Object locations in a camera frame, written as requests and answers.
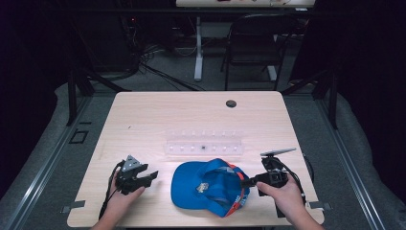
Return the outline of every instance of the hand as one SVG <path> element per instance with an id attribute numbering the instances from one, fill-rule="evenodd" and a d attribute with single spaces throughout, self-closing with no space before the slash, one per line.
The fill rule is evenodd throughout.
<path id="1" fill-rule="evenodd" d="M 257 188 L 275 199 L 276 205 L 296 229 L 324 229 L 306 210 L 295 179 L 290 174 L 287 178 L 286 184 L 281 188 L 260 181 L 257 182 Z"/>
<path id="2" fill-rule="evenodd" d="M 145 187 L 141 187 L 129 193 L 128 195 L 123 195 L 120 192 L 117 192 L 116 187 L 116 172 L 113 176 L 110 188 L 110 200 L 107 203 L 107 208 L 104 211 L 104 215 L 101 219 L 93 226 L 92 229 L 113 229 L 114 226 L 122 219 L 125 213 L 128 211 L 128 208 L 131 204 L 144 192 Z"/>

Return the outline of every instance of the table top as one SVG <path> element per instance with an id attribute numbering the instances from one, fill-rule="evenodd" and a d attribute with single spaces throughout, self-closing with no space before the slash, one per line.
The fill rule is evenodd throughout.
<path id="1" fill-rule="evenodd" d="M 234 101 L 235 107 L 226 105 Z M 195 135 L 225 135 L 229 144 L 239 145 L 236 152 L 220 149 L 205 154 L 172 154 L 167 146 L 182 133 L 183 144 Z M 218 138 L 206 139 L 217 142 Z M 159 171 L 152 185 L 135 201 L 119 223 L 130 227 L 202 227 L 289 225 L 277 218 L 272 197 L 259 196 L 251 188 L 245 205 L 227 218 L 207 210 L 185 210 L 170 199 L 170 183 L 175 169 L 187 161 L 222 158 L 253 177 L 264 173 L 260 153 L 296 148 L 278 158 L 301 179 L 306 199 L 318 198 L 311 183 L 301 149 L 279 92 L 123 92 L 116 96 L 98 144 L 94 150 L 76 201 L 84 207 L 71 210 L 71 227 L 90 227 L 98 215 L 107 189 L 107 179 L 117 163 L 132 155 L 148 164 L 145 174 Z M 318 222 L 323 212 L 308 208 Z"/>
<path id="2" fill-rule="evenodd" d="M 312 8 L 315 0 L 176 0 L 177 7 Z"/>

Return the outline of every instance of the office chair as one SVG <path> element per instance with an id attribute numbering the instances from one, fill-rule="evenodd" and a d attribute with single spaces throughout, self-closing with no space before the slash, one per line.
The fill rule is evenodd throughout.
<path id="1" fill-rule="evenodd" d="M 228 90 L 229 67 L 233 66 L 278 66 L 274 90 L 277 90 L 286 42 L 296 29 L 298 21 L 288 15 L 247 14 L 237 19 L 228 34 L 226 53 L 221 72 L 226 65 L 224 90 Z M 277 42 L 274 35 L 283 35 Z"/>

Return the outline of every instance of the blue cap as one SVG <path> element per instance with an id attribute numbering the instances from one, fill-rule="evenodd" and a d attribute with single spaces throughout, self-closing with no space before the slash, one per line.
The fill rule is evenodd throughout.
<path id="1" fill-rule="evenodd" d="M 240 181 L 248 178 L 222 159 L 186 162 L 173 174 L 170 196 L 179 208 L 207 209 L 225 218 L 244 205 L 250 190 Z"/>

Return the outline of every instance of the black cable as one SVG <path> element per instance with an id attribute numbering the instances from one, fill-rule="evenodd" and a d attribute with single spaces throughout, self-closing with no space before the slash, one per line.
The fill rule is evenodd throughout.
<path id="1" fill-rule="evenodd" d="M 110 178 L 108 178 L 108 186 L 107 186 L 107 192 L 105 193 L 105 200 L 104 203 L 102 204 L 101 211 L 99 213 L 99 219 L 102 218 L 102 215 L 104 214 L 105 209 L 107 208 L 107 203 L 110 200 L 110 198 L 117 192 L 117 189 L 113 192 L 113 194 L 110 194 L 110 189 L 111 189 L 111 184 L 113 182 L 114 174 L 116 173 L 117 168 L 122 167 L 124 165 L 125 161 L 123 160 L 122 162 L 118 163 L 116 167 L 114 167 L 113 172 L 110 175 Z"/>
<path id="2" fill-rule="evenodd" d="M 297 176 L 294 172 L 292 172 L 289 168 L 287 168 L 287 166 L 284 163 L 282 163 L 280 160 L 277 160 L 277 159 L 272 158 L 272 157 L 270 158 L 270 160 L 277 163 L 277 164 L 280 164 L 282 167 L 284 167 L 293 176 L 293 179 L 295 179 L 296 184 L 298 185 L 299 190 L 301 191 L 302 200 L 303 200 L 303 202 L 305 204 L 305 191 L 304 191 L 304 189 L 302 187 L 301 180 L 299 179 L 299 176 Z"/>
<path id="3" fill-rule="evenodd" d="M 170 82 L 169 80 L 167 80 L 166 78 L 163 78 L 168 84 L 172 85 L 173 88 L 177 89 L 178 91 L 181 91 L 180 88 L 178 88 L 176 85 L 174 85 L 172 82 Z"/>
<path id="4" fill-rule="evenodd" d="M 310 160 L 308 159 L 308 157 L 304 153 L 303 153 L 303 156 L 304 156 L 304 161 L 306 162 L 306 164 L 308 165 L 309 170 L 310 170 L 311 183 L 314 183 L 314 169 L 313 169 L 313 166 L 311 165 Z"/>
<path id="5" fill-rule="evenodd" d="M 107 79 L 109 81 L 119 81 L 119 80 L 123 80 L 123 79 L 128 79 L 129 77 L 135 75 L 137 73 L 138 69 L 131 69 L 128 70 L 125 73 L 121 73 L 119 76 L 115 76 L 115 77 L 106 77 L 103 76 L 104 79 Z"/>
<path id="6" fill-rule="evenodd" d="M 205 91 L 204 88 L 202 88 L 202 87 L 200 87 L 200 86 L 198 86 L 198 85 L 196 85 L 196 84 L 188 83 L 188 82 L 185 82 L 185 81 L 183 81 L 183 80 L 179 80 L 179 79 L 177 79 L 177 78 L 174 78 L 174 77 L 172 77 L 172 76 L 170 76 L 170 75 L 168 75 L 168 74 L 165 74 L 165 73 L 163 73 L 163 72 L 161 72 L 161 71 L 159 71 L 159 70 L 157 70 L 157 69 L 154 69 L 154 68 L 152 68 L 152 67 L 146 65 L 146 64 L 143 63 L 143 62 L 141 62 L 140 64 L 141 64 L 142 66 L 144 66 L 149 72 L 151 72 L 151 73 L 153 73 L 153 74 L 155 74 L 155 75 L 158 75 L 158 76 L 160 76 L 161 78 L 164 78 L 164 79 L 167 79 L 167 80 L 170 80 L 170 81 L 174 81 L 174 82 L 176 82 L 176 83 L 178 83 L 178 84 L 180 84 L 180 85 L 182 85 L 182 86 L 184 86 L 184 87 L 190 89 L 191 91 L 199 91 L 198 89 L 196 89 L 196 88 L 194 88 L 194 87 L 197 87 L 197 88 L 199 88 L 200 90 Z"/>

